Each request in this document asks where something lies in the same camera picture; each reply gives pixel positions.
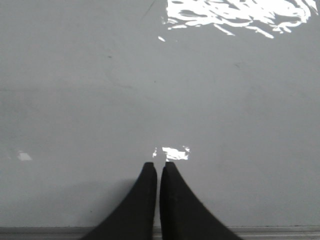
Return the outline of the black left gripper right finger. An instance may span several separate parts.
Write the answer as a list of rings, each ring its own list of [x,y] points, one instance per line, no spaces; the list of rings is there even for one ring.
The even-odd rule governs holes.
[[[173,162],[162,170],[159,210],[164,240],[241,239],[201,203]]]

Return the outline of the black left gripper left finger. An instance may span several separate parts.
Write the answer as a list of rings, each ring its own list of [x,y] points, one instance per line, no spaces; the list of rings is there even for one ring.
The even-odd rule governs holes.
[[[145,162],[134,185],[121,203],[83,240],[151,240],[157,198],[157,172]]]

